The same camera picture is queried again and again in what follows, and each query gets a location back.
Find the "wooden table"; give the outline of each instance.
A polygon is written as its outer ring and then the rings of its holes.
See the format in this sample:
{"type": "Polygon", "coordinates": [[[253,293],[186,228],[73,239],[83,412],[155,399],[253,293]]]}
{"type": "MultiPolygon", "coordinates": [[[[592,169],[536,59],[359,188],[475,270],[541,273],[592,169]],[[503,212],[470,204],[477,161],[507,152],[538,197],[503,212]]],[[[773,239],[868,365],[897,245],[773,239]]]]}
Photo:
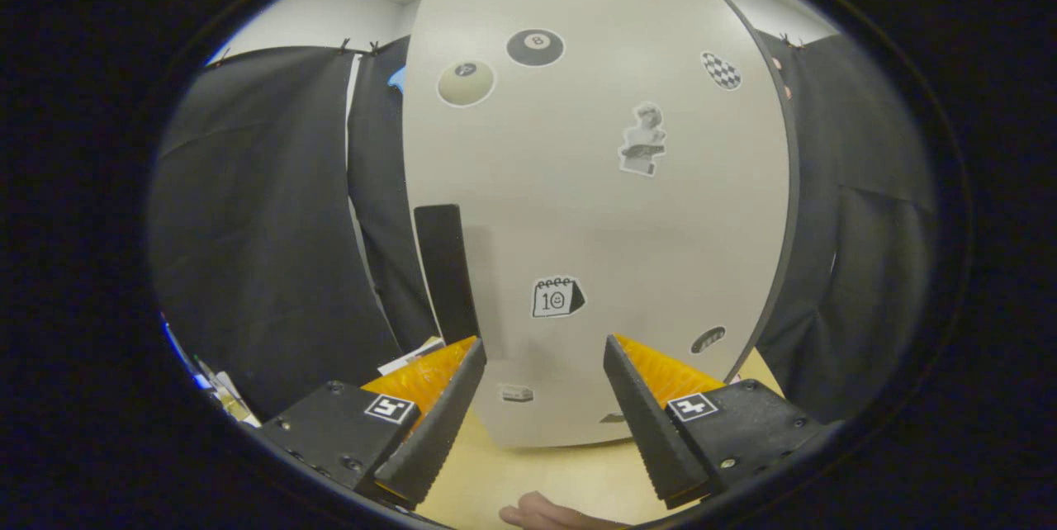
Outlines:
{"type": "MultiPolygon", "coordinates": [[[[781,394],[756,349],[740,374],[781,394]]],[[[692,507],[665,509],[630,439],[573,447],[503,450],[495,446],[470,409],[429,496],[416,512],[459,530],[509,529],[499,519],[500,508],[516,505],[521,495],[532,491],[588,515],[628,524],[692,507]]]]}

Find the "blue object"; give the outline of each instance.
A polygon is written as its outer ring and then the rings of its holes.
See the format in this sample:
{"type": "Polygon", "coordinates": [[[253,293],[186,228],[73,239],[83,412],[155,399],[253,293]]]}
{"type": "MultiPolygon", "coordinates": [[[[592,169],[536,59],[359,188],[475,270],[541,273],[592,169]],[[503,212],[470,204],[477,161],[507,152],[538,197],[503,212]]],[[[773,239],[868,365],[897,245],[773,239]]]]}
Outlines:
{"type": "Polygon", "coordinates": [[[394,86],[400,89],[401,94],[404,93],[404,72],[407,70],[407,66],[404,66],[400,70],[389,76],[389,86],[394,86]]]}

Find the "checkered flag sticker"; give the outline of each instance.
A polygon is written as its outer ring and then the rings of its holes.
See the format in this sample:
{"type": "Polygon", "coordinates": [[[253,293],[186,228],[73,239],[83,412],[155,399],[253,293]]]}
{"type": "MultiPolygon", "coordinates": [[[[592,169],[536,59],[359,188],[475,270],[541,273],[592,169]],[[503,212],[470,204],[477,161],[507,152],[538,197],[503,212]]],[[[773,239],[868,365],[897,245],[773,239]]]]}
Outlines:
{"type": "Polygon", "coordinates": [[[741,72],[722,57],[704,52],[701,54],[701,65],[705,67],[716,84],[720,85],[720,88],[734,90],[741,86],[741,72]]]}

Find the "black curtain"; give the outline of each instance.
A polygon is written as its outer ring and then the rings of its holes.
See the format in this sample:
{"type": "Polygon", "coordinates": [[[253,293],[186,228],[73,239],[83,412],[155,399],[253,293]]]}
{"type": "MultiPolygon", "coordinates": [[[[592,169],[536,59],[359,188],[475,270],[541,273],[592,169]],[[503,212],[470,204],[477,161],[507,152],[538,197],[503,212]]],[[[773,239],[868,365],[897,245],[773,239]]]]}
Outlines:
{"type": "Polygon", "coordinates": [[[389,78],[407,63],[410,37],[360,59],[349,110],[349,197],[375,291],[401,346],[438,335],[422,280],[404,180],[404,95],[389,78]]]}
{"type": "Polygon", "coordinates": [[[348,207],[352,57],[281,48],[204,69],[157,158],[148,244],[165,315],[265,419],[400,354],[348,207]]]}
{"type": "Polygon", "coordinates": [[[791,401],[848,418],[894,371],[924,305],[937,235],[928,157],[898,91],[847,37],[793,48],[760,36],[793,94],[800,209],[757,348],[791,401]]]}

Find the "8 ball sticker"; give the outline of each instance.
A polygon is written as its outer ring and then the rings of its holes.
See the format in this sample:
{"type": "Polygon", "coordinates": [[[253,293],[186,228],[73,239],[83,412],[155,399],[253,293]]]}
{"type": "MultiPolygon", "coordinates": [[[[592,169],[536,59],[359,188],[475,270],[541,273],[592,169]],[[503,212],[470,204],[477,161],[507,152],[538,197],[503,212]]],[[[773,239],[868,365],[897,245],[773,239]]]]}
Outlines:
{"type": "Polygon", "coordinates": [[[705,395],[691,394],[683,398],[668,401],[668,410],[679,417],[683,422],[692,421],[710,414],[719,413],[720,409],[712,404],[712,401],[705,398],[705,395]]]}
{"type": "Polygon", "coordinates": [[[400,398],[393,398],[392,396],[386,396],[384,394],[378,395],[371,402],[370,406],[364,410],[372,417],[381,418],[384,421],[391,422],[393,424],[400,424],[404,422],[407,418],[407,414],[411,413],[414,407],[414,402],[410,400],[401,400],[400,398]]]}
{"type": "Polygon", "coordinates": [[[543,29],[528,29],[515,33],[506,42],[506,53],[522,66],[546,66],[557,61],[565,52],[565,43],[557,34],[543,29]]]}

